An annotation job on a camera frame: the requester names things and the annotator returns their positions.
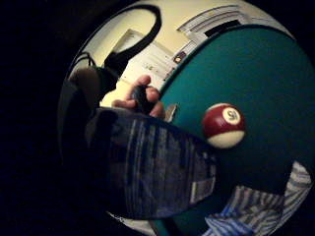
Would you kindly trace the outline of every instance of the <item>hand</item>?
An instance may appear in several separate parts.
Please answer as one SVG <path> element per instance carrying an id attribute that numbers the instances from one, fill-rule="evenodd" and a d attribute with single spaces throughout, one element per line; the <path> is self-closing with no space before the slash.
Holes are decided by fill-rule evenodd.
<path id="1" fill-rule="evenodd" d="M 131 85 L 129 91 L 127 92 L 125 99 L 124 100 L 114 100 L 112 102 L 112 106 L 115 107 L 121 107 L 121 108 L 126 108 L 126 109 L 135 109 L 137 104 L 134 99 L 131 99 L 131 93 L 133 89 L 136 86 L 147 86 L 151 82 L 151 78 L 148 75 L 143 75 L 138 78 L 138 80 Z M 159 92 L 156 88 L 153 87 L 147 87 L 146 89 L 146 94 L 147 94 L 147 100 L 149 102 L 153 102 L 156 105 L 154 108 L 151 110 L 149 115 L 157 117 L 159 119 L 164 119 L 165 117 L 165 111 L 163 104 L 159 101 Z"/>

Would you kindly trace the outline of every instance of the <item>red and white billiard ball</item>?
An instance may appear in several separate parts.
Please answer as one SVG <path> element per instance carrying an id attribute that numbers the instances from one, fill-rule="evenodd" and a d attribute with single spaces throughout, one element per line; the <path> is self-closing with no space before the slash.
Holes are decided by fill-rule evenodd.
<path id="1" fill-rule="evenodd" d="M 218 103 L 209 107 L 202 121 L 204 135 L 215 148 L 232 148 L 245 135 L 245 119 L 233 105 Z"/>

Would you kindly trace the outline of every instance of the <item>black object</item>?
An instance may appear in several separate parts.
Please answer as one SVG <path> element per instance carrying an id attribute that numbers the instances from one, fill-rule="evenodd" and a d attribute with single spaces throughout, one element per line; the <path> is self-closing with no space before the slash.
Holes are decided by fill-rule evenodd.
<path id="1" fill-rule="evenodd" d="M 209 196 L 216 159 L 205 141 L 125 109 L 100 108 L 87 126 L 83 164 L 94 203 L 134 219 L 173 216 Z"/>
<path id="2" fill-rule="evenodd" d="M 144 114 L 149 114 L 154 108 L 155 103 L 147 100 L 146 86 L 137 86 L 131 93 L 131 98 L 136 100 L 136 111 Z"/>

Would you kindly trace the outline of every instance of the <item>striped fabric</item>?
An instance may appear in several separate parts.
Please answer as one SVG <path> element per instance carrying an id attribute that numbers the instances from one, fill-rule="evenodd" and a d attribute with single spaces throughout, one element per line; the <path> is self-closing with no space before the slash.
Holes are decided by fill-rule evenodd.
<path id="1" fill-rule="evenodd" d="M 293 215 L 311 187 L 310 175 L 297 161 L 284 196 L 236 186 L 223 211 L 206 217 L 210 228 L 203 236 L 270 235 Z"/>

